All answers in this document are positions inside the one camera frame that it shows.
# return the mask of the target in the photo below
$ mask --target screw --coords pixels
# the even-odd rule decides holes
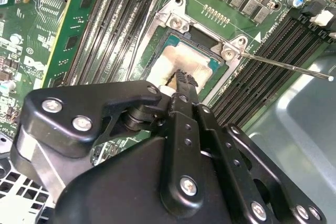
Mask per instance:
[[[303,206],[297,205],[297,206],[296,206],[296,210],[298,211],[299,215],[300,215],[303,219],[305,219],[305,220],[308,220],[308,219],[309,219],[308,213],[307,213],[307,211],[303,208]]]
[[[319,215],[319,213],[312,207],[309,207],[310,212],[314,215],[315,218],[317,218],[318,220],[321,220],[321,216]]]
[[[85,116],[78,116],[72,121],[72,125],[78,131],[88,131],[92,127],[90,119]]]
[[[57,113],[62,110],[63,106],[59,101],[48,99],[42,103],[42,108],[47,112]]]
[[[266,212],[265,212],[264,208],[261,206],[261,204],[259,204],[258,202],[253,201],[251,203],[251,208],[252,208],[252,211],[253,211],[254,215],[259,220],[262,220],[262,221],[266,220]]]
[[[172,20],[170,21],[170,25],[172,28],[179,30],[182,27],[182,20],[180,20],[179,18],[172,18]]]
[[[189,196],[194,196],[197,193],[197,187],[195,183],[187,177],[181,178],[180,187],[182,191],[184,191],[184,193]]]
[[[147,89],[148,89],[148,91],[151,92],[152,94],[157,94],[157,90],[156,90],[155,87],[148,86]]]
[[[239,130],[238,130],[236,127],[234,127],[234,126],[231,126],[231,130],[232,130],[235,134],[240,134],[240,133],[239,133]]]

